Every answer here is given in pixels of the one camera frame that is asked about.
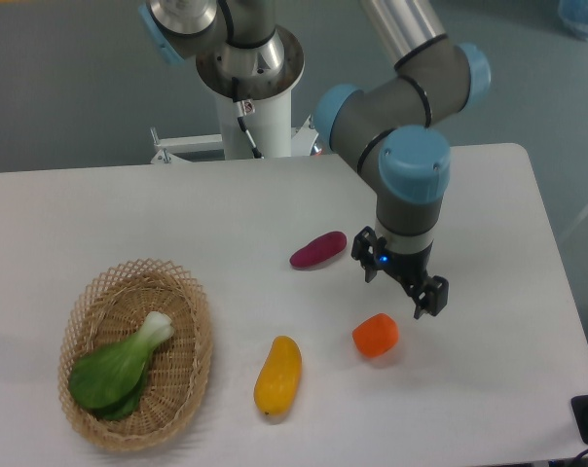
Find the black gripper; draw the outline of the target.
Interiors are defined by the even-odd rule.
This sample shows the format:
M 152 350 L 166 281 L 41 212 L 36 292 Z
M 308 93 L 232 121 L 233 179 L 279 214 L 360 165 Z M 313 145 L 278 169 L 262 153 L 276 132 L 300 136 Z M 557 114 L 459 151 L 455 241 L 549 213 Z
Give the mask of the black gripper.
M 432 245 L 416 253 L 396 253 L 389 249 L 384 237 L 377 239 L 374 230 L 366 226 L 353 239 L 350 255 L 364 270 L 364 280 L 370 283 L 378 270 L 400 283 L 415 303 L 414 318 L 425 314 L 437 316 L 446 306 L 449 281 L 442 276 L 428 276 L 427 265 Z

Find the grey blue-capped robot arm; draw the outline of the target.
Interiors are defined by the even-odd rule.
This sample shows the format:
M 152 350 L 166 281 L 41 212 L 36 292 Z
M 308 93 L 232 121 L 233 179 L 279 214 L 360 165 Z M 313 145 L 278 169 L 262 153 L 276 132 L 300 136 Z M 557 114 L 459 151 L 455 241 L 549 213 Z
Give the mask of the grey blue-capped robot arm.
M 376 224 L 355 236 L 352 257 L 367 279 L 383 271 L 397 281 L 416 315 L 434 316 L 449 284 L 427 263 L 450 179 L 450 148 L 434 125 L 486 95 L 490 64 L 477 47 L 452 43 L 426 1 L 362 8 L 395 75 L 370 91 L 332 88 L 312 112 L 312 127 L 377 197 Z M 227 159 L 293 155 L 291 92 L 305 58 L 277 23 L 273 2 L 145 1 L 138 12 L 165 61 L 195 61 L 215 98 Z

